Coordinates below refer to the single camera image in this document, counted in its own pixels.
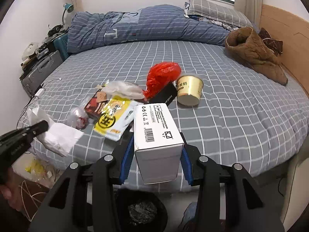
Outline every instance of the metal screw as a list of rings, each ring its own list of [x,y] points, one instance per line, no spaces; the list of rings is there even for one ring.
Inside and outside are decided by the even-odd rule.
[[[236,163],[236,164],[234,165],[234,168],[235,168],[236,170],[241,170],[241,169],[243,168],[243,166],[242,166],[241,164],[239,164],[239,163]]]
[[[104,160],[105,160],[105,161],[112,161],[113,158],[114,158],[114,157],[113,157],[111,154],[108,154],[108,155],[105,155],[105,156],[104,156]]]
[[[202,156],[200,156],[199,160],[200,160],[201,162],[207,162],[207,161],[208,161],[208,157],[205,156],[205,155],[202,155]]]
[[[77,162],[73,162],[70,164],[70,168],[71,169],[77,169],[78,168],[78,163]]]

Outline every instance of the lamp shade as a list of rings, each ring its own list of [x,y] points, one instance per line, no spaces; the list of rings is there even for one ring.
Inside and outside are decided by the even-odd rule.
[[[63,6],[68,13],[71,13],[74,10],[73,4],[65,3]]]

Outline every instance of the suitcase handle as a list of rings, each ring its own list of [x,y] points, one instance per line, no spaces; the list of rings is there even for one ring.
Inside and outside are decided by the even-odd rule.
[[[44,68],[47,66],[47,64],[50,61],[51,61],[51,63],[49,64],[49,66],[53,64],[54,60],[50,56],[46,57],[41,63],[38,64],[38,66],[37,66],[38,71],[39,72],[44,72],[43,71]]]

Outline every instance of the brown jacket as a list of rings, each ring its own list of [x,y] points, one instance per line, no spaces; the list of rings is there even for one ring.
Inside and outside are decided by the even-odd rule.
[[[232,31],[225,39],[225,48],[242,65],[281,85],[287,85],[288,79],[278,58],[252,28],[244,27]]]

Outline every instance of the black trash bin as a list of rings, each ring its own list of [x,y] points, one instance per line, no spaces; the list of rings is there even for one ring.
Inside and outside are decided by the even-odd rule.
[[[122,232],[163,232],[167,211],[153,193],[120,189],[115,194]]]

